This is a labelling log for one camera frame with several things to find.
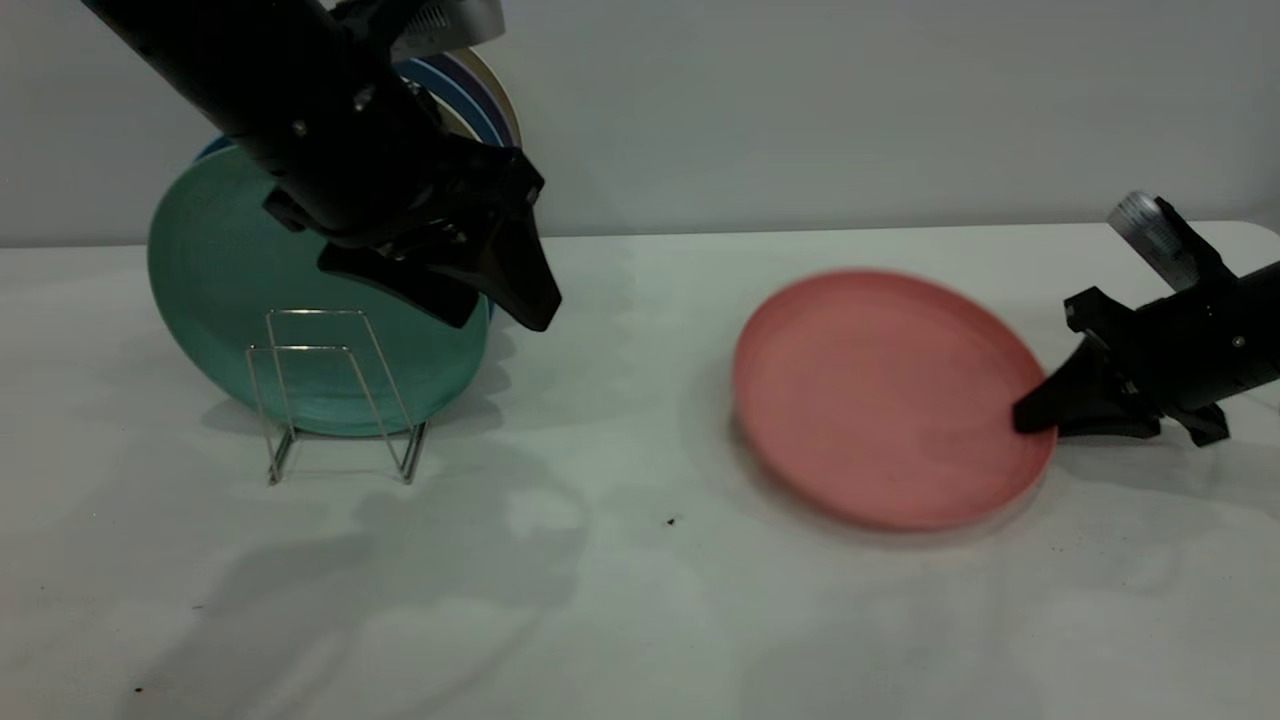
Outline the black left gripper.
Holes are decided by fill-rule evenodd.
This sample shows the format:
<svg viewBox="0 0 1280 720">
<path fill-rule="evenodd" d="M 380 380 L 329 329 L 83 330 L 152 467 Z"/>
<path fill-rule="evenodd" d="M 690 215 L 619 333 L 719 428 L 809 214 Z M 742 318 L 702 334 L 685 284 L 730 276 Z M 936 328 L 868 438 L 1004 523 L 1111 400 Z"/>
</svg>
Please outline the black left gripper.
<svg viewBox="0 0 1280 720">
<path fill-rule="evenodd" d="M 544 186 L 522 149 L 449 135 L 408 204 L 370 229 L 329 240 L 317 269 L 452 328 L 485 307 L 483 293 L 541 333 L 562 302 L 535 220 Z M 408 260 L 458 265 L 460 281 Z"/>
</svg>

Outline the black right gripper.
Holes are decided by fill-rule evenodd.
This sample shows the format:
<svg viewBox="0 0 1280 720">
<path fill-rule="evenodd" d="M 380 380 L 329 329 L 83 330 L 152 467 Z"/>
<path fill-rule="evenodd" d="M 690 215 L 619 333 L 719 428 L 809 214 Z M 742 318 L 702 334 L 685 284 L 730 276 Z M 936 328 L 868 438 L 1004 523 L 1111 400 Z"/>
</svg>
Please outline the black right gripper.
<svg viewBox="0 0 1280 720">
<path fill-rule="evenodd" d="M 1068 327 L 1083 341 L 1052 375 L 1014 404 L 1014 430 L 1149 439 L 1161 434 L 1161 420 L 1172 419 L 1198 447 L 1230 437 L 1225 411 L 1215 401 L 1192 407 L 1181 397 L 1185 383 L 1165 369 L 1181 350 L 1157 322 L 1098 288 L 1068 299 L 1064 309 Z"/>
</svg>

